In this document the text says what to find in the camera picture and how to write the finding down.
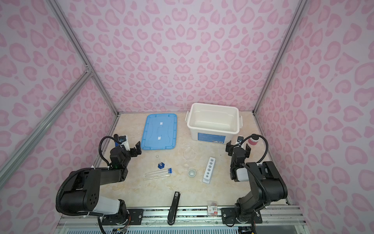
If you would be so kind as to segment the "blue cap test tube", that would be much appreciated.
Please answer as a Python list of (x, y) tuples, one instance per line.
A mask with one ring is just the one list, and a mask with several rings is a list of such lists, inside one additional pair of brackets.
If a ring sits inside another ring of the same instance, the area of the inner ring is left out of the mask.
[(170, 176), (171, 176), (170, 173), (146, 175), (144, 180), (153, 180), (153, 179), (159, 179), (159, 178), (170, 177)]
[(155, 171), (155, 172), (146, 173), (145, 177), (161, 176), (161, 175), (164, 175), (164, 174), (171, 174), (171, 173), (172, 173), (172, 169), (168, 168), (168, 169), (163, 169), (163, 170), (159, 170), (159, 171)]

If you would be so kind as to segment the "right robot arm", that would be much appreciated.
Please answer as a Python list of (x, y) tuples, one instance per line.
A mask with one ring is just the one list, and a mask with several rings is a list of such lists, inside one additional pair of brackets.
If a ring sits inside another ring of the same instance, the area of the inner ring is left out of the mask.
[(222, 222), (229, 227), (263, 223), (260, 210), (288, 196), (286, 184), (273, 162), (245, 162), (250, 151), (249, 145), (242, 148), (231, 142), (226, 144), (226, 152), (231, 156), (230, 178), (235, 182), (248, 182), (250, 186), (250, 192), (238, 198), (233, 208), (221, 209)]

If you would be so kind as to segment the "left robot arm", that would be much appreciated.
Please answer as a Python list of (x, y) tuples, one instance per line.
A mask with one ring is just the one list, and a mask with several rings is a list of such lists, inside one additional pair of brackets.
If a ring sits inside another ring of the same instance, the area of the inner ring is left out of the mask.
[(56, 210), (68, 216), (107, 216), (126, 221), (129, 215), (125, 202), (100, 195), (100, 186), (123, 182), (131, 158), (141, 154), (141, 142), (128, 151), (118, 146), (111, 150), (110, 167), (82, 168), (71, 172), (56, 194)]

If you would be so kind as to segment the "pink jar black lid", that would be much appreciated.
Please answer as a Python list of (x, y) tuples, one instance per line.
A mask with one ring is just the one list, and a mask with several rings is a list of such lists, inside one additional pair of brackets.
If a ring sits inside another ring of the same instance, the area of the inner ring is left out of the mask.
[(248, 144), (250, 145), (256, 145), (258, 143), (258, 141), (260, 140), (260, 137), (257, 136), (257, 135), (252, 135), (249, 140), (248, 140)]

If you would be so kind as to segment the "blue base measuring cylinder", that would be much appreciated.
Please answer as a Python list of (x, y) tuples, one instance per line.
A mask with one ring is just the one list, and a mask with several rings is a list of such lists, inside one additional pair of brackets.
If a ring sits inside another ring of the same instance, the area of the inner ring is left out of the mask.
[(164, 169), (165, 164), (162, 162), (160, 156), (159, 156), (159, 155), (156, 155), (156, 158), (158, 159), (158, 165), (157, 165), (157, 167), (158, 167), (159, 169)]

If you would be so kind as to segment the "blue plastic bin lid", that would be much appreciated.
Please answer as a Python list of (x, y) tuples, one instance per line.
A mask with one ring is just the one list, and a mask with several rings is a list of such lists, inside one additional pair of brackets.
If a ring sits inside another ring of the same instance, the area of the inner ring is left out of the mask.
[(151, 114), (147, 116), (143, 136), (142, 150), (171, 150), (176, 146), (176, 114)]

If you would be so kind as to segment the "white test tube rack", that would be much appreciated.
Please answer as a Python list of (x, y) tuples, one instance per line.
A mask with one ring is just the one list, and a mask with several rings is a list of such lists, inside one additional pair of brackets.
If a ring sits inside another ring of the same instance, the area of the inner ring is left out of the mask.
[(202, 179), (202, 182), (205, 184), (210, 184), (211, 182), (212, 173), (213, 173), (214, 166), (215, 166), (215, 161), (216, 159), (213, 157), (210, 157), (208, 160), (208, 163), (207, 163), (204, 175), (203, 175), (203, 179)]

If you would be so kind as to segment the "white plastic storage bin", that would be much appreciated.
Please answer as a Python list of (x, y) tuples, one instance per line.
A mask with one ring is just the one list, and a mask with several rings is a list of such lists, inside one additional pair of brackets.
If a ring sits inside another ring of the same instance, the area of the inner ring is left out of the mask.
[(194, 103), (185, 122), (196, 141), (227, 144), (243, 127), (243, 117), (236, 107)]

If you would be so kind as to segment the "clear glass petri dish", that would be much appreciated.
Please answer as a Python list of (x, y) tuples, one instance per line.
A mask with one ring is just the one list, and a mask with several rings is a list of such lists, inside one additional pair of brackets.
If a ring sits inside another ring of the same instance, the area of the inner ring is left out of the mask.
[(183, 157), (185, 160), (193, 160), (196, 157), (196, 151), (193, 148), (188, 147), (184, 150)]

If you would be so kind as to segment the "small white ceramic crucible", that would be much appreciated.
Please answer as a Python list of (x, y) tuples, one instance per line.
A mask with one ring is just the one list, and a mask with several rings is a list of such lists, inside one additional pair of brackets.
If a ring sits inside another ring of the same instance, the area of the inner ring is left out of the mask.
[(196, 171), (194, 169), (189, 169), (188, 176), (189, 177), (195, 177), (196, 176)]

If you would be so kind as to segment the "staples box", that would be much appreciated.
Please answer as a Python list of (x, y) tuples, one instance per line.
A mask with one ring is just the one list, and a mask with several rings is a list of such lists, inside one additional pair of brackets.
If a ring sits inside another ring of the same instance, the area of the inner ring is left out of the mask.
[(211, 217), (218, 216), (218, 205), (217, 201), (209, 200), (207, 202), (207, 215)]

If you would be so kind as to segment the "black stapler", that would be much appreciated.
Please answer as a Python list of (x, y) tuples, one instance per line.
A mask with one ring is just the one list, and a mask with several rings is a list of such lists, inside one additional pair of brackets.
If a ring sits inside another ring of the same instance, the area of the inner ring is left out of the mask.
[(167, 217), (167, 224), (170, 226), (172, 226), (175, 223), (180, 197), (181, 197), (180, 192), (176, 191), (174, 193), (172, 204), (170, 206), (168, 217)]

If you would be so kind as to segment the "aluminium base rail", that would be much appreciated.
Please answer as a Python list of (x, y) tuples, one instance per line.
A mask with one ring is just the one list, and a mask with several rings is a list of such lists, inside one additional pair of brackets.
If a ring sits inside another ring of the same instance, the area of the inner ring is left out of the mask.
[[(130, 225), (103, 225), (95, 217), (63, 216), (56, 234), (250, 234), (250, 222), (234, 221), (233, 207), (220, 206), (217, 216), (209, 216), (206, 206), (179, 207), (176, 221), (168, 225), (168, 207), (143, 207)], [(258, 234), (308, 234), (304, 216), (298, 206), (271, 205), (257, 215)]]

